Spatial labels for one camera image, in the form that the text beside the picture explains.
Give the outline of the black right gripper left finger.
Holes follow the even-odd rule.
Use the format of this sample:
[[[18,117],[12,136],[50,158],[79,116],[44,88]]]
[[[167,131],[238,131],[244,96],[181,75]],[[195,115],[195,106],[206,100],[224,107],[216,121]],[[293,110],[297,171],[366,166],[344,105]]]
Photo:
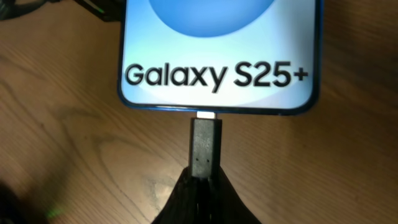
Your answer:
[[[164,208],[152,224],[194,224],[197,215],[197,180],[186,167],[180,174]]]

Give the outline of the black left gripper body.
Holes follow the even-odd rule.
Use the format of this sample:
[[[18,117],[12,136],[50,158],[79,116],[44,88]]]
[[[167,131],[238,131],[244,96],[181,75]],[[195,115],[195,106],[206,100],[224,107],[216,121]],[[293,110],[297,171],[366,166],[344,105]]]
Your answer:
[[[74,0],[104,22],[120,22],[126,0]]]

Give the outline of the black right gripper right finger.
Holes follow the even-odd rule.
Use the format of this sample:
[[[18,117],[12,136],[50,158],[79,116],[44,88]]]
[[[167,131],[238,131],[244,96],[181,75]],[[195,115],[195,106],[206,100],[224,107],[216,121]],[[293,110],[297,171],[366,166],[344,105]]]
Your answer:
[[[222,168],[211,180],[211,224],[261,224],[245,206]]]

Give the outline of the blue smartphone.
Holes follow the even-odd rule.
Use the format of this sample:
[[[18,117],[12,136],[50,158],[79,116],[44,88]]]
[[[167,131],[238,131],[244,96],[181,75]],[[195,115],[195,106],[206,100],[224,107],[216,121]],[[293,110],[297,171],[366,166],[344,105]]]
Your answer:
[[[127,0],[118,93],[148,110],[297,115],[318,100],[322,0]]]

